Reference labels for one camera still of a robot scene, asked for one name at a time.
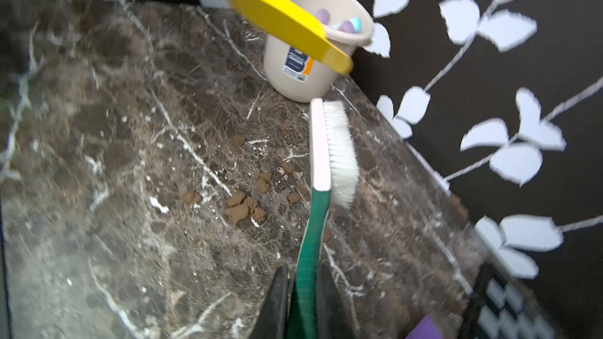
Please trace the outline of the light blue trowel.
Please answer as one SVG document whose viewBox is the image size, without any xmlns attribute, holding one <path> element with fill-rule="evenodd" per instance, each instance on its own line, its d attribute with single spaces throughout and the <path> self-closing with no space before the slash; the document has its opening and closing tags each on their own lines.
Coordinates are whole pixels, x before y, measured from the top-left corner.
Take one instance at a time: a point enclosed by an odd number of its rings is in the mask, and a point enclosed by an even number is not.
<svg viewBox="0 0 603 339">
<path fill-rule="evenodd" d="M 356 28 L 356 33 L 355 34 L 361 33 L 362 29 L 363 29 L 362 28 L 361 19 L 359 17 L 353 17 L 353 18 L 351 18 L 349 20 L 351 20 L 354 23 L 354 26 Z M 331 28 L 334 29 L 334 30 L 336 30 L 336 31 L 339 31 L 339 26 L 340 26 L 341 23 L 333 24 L 331 26 Z"/>
</svg>

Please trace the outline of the purple square trowel pink handle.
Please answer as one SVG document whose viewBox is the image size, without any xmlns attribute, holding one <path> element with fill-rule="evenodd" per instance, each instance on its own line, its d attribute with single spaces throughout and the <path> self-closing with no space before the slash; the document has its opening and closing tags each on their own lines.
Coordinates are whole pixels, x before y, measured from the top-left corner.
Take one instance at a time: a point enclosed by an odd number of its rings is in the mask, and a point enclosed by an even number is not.
<svg viewBox="0 0 603 339">
<path fill-rule="evenodd" d="M 342 22 L 340 24 L 339 31 L 348 33 L 348 34 L 355 34 L 356 28 L 354 26 L 354 23 L 351 20 L 345 20 L 344 22 Z"/>
</svg>

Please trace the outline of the yellow trowel yellow handle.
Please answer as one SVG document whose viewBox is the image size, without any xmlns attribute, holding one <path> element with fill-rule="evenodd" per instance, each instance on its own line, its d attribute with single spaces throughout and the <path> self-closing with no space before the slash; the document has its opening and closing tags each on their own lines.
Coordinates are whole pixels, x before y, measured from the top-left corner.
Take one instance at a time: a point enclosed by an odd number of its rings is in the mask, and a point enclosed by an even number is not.
<svg viewBox="0 0 603 339">
<path fill-rule="evenodd" d="M 262 29 L 341 75 L 350 73 L 350 56 L 331 43 L 322 23 L 291 0 L 229 0 L 233 8 Z"/>
</svg>

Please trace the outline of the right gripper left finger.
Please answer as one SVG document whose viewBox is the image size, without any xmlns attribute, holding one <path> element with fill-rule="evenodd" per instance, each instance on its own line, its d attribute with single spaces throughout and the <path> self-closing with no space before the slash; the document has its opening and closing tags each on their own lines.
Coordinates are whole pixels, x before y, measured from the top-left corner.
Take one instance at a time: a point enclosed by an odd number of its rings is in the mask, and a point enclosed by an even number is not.
<svg viewBox="0 0 603 339">
<path fill-rule="evenodd" d="M 249 339 L 284 339 L 287 329 L 290 275 L 287 265 L 273 276 Z"/>
</svg>

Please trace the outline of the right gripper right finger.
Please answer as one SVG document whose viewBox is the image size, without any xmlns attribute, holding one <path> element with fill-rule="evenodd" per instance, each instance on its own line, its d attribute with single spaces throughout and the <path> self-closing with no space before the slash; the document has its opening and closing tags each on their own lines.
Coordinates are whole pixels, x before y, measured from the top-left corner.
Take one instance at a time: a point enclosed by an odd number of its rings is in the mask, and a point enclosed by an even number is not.
<svg viewBox="0 0 603 339">
<path fill-rule="evenodd" d="M 355 338 L 329 267 L 317 271 L 317 335 L 319 339 Z"/>
</svg>

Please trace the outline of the green white scrub brush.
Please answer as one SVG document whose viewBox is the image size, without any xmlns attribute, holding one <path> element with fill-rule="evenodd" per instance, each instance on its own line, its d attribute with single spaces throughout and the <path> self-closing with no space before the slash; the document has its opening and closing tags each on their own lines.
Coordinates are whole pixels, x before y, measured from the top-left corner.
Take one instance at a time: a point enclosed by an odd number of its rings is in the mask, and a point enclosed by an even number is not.
<svg viewBox="0 0 603 339">
<path fill-rule="evenodd" d="M 360 180 L 353 137 L 345 105 L 311 100 L 309 105 L 311 204 L 298 255 L 287 338 L 317 338 L 317 273 L 323 234 L 332 204 L 353 205 Z"/>
</svg>

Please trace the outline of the purple square trowel front row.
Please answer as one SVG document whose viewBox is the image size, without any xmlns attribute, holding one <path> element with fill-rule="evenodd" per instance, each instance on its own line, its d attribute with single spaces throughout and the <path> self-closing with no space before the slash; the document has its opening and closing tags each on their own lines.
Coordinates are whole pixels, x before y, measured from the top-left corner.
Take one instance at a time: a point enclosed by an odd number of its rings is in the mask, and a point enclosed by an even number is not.
<svg viewBox="0 0 603 339">
<path fill-rule="evenodd" d="M 319 9 L 315 14 L 315 18 L 319 20 L 323 25 L 329 25 L 331 21 L 331 14 L 326 9 Z"/>
</svg>

